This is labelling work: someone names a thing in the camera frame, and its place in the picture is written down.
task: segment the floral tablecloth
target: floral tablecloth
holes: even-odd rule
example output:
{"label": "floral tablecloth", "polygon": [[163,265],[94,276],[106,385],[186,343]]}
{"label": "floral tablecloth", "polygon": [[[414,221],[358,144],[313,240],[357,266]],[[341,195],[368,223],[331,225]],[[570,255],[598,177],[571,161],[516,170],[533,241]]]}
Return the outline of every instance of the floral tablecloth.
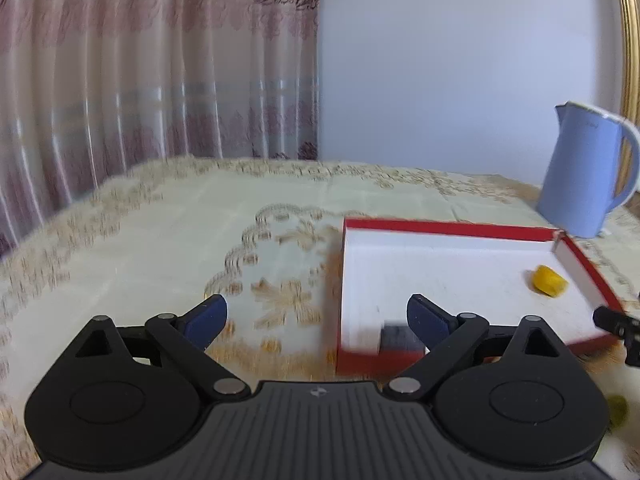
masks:
{"label": "floral tablecloth", "polygon": [[[221,293],[224,332],[207,352],[249,383],[331,380],[342,219],[349,215],[547,225],[537,189],[500,176],[280,160],[154,161],[107,181],[35,232],[0,268],[0,479],[37,464],[24,403],[95,314],[119,325],[182,314]],[[640,315],[640,222],[613,212],[580,241],[631,314]],[[596,461],[640,474],[640,370],[622,348],[584,358],[630,416]]]}

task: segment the curtain fold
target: curtain fold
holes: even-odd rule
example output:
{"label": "curtain fold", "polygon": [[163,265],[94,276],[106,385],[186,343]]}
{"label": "curtain fold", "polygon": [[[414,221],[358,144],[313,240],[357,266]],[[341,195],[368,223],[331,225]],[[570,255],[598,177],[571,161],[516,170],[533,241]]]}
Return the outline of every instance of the curtain fold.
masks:
{"label": "curtain fold", "polygon": [[149,158],[316,158],[318,0],[0,0],[0,253]]}

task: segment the round joint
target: round joint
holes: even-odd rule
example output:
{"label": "round joint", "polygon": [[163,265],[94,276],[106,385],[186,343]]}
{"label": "round joint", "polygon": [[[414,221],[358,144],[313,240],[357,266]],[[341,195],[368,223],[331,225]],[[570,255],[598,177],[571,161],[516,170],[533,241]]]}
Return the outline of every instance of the round joint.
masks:
{"label": "round joint", "polygon": [[420,389],[420,381],[412,377],[396,377],[389,387],[398,394],[414,394]]}
{"label": "round joint", "polygon": [[236,395],[242,392],[245,386],[246,384],[244,384],[240,379],[236,379],[235,377],[226,377],[224,379],[218,379],[213,384],[213,389],[222,395]]}

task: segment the blue pitcher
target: blue pitcher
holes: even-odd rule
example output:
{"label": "blue pitcher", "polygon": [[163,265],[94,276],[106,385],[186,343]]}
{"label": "blue pitcher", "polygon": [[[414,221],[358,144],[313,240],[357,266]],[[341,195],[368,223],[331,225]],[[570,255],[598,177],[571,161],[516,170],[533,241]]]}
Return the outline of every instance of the blue pitcher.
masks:
{"label": "blue pitcher", "polygon": [[[636,190],[640,133],[629,121],[600,108],[568,101],[556,106],[560,135],[546,170],[538,212],[571,235],[593,238],[605,215]],[[625,189],[614,196],[622,139],[632,148]]]}

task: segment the wall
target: wall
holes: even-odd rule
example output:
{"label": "wall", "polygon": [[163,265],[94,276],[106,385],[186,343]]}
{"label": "wall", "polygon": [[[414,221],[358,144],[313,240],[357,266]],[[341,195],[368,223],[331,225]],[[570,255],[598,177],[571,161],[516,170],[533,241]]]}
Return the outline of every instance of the wall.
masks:
{"label": "wall", "polygon": [[320,0],[320,156],[540,184],[554,105],[618,111],[617,0]]}

